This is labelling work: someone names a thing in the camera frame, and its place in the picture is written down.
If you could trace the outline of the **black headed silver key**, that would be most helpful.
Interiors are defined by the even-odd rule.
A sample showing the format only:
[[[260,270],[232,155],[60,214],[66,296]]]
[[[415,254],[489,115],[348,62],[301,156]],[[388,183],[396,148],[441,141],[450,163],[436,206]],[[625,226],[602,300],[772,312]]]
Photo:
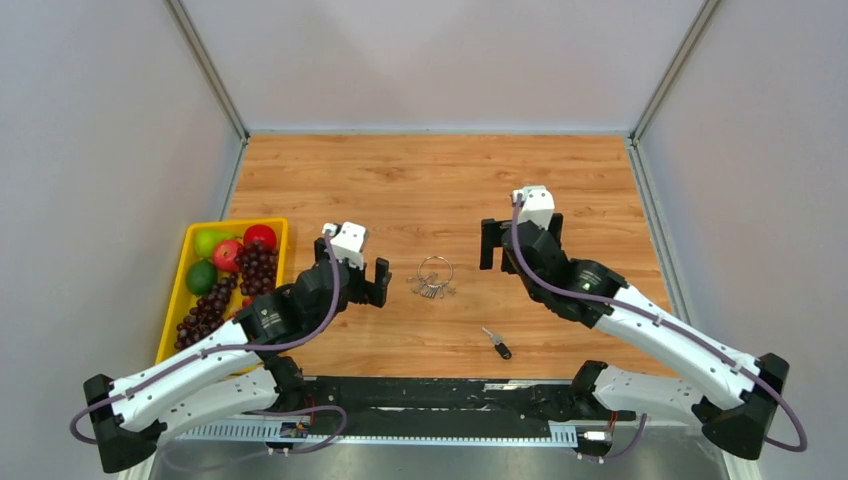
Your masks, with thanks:
[[[488,336],[491,340],[495,351],[498,355],[504,360],[510,360],[512,358],[512,352],[509,347],[504,343],[503,337],[495,332],[492,332],[486,327],[482,327],[481,330]]]

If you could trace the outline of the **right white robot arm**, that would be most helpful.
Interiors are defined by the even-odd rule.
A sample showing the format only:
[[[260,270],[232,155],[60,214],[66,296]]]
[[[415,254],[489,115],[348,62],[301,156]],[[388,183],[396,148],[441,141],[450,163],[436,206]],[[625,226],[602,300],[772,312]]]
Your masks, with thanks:
[[[520,277],[528,296],[567,321],[619,338],[678,374],[677,379],[636,374],[587,360],[572,382],[571,403],[584,417],[605,409],[661,415],[698,426],[721,450],[757,460],[769,438],[789,363],[774,353],[759,357],[718,342],[650,301],[623,276],[561,247],[562,217],[550,225],[508,220],[481,222],[480,267],[490,270],[496,248],[501,269]]]

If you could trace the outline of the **silver keyring with keys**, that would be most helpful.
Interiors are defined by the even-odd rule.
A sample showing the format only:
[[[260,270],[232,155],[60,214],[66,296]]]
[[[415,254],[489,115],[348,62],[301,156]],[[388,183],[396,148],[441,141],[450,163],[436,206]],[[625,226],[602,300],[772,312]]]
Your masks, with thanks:
[[[456,294],[454,277],[455,268],[450,260],[444,256],[431,255],[418,263],[415,274],[408,277],[406,282],[411,285],[411,291],[422,298],[442,299]]]

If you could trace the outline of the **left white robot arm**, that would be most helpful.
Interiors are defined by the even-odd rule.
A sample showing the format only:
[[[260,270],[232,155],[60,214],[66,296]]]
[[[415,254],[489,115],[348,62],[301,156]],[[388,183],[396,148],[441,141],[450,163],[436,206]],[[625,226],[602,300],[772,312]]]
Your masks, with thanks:
[[[139,373],[84,383],[88,441],[104,472],[129,469],[182,433],[232,415],[315,409],[286,351],[315,338],[350,303],[383,307],[392,277],[389,261],[377,258],[366,280],[364,242],[344,232],[325,234],[315,247],[315,263],[295,282],[257,296],[197,343]]]

